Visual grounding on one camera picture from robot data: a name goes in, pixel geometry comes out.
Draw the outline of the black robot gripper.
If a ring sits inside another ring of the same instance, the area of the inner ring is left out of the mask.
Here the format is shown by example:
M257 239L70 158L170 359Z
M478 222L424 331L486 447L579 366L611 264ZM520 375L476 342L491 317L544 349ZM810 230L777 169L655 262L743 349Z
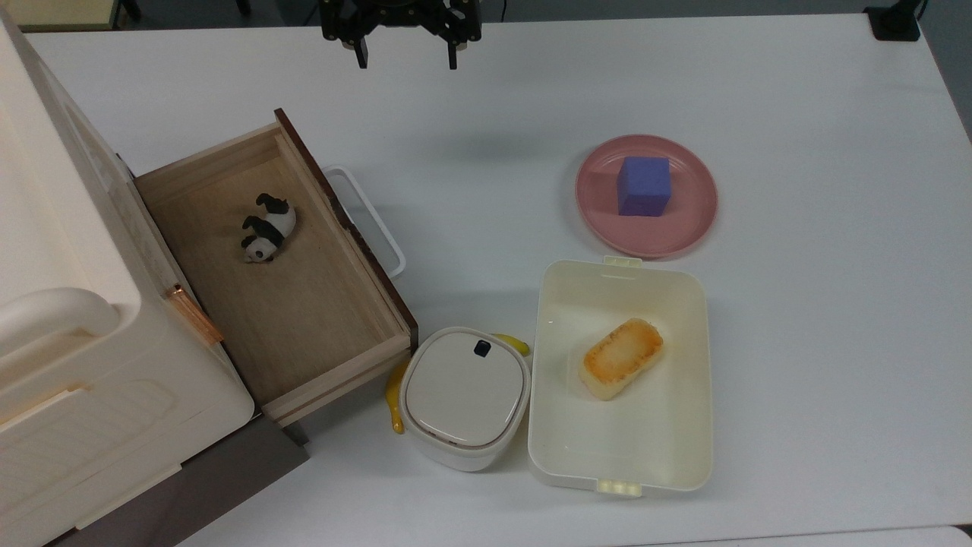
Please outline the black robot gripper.
M458 68L459 44L482 35L477 1L320 1L323 37L352 45L360 69L368 69L367 37L378 27L420 27L448 42L449 69Z

